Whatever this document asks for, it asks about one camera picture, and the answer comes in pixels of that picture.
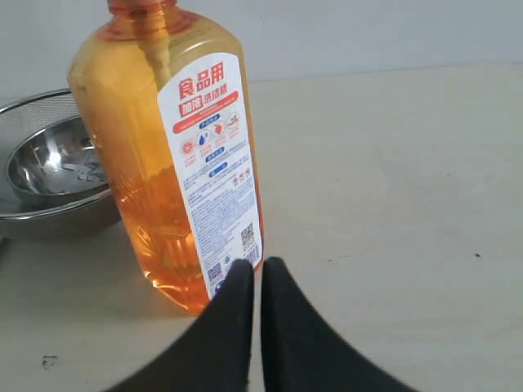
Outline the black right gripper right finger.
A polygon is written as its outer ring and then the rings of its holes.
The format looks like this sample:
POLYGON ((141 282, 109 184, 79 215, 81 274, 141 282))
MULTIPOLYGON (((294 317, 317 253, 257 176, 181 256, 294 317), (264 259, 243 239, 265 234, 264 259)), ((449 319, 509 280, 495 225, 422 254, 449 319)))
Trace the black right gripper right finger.
POLYGON ((267 391, 413 390, 342 339, 278 257, 262 270, 261 356, 267 391))

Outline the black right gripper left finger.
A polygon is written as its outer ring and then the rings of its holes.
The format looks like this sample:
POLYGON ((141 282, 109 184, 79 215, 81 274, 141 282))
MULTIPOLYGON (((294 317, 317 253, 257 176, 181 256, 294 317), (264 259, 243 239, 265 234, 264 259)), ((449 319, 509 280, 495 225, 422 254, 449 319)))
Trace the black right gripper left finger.
POLYGON ((246 391, 254 271, 234 261, 204 312, 164 352, 111 391, 246 391))

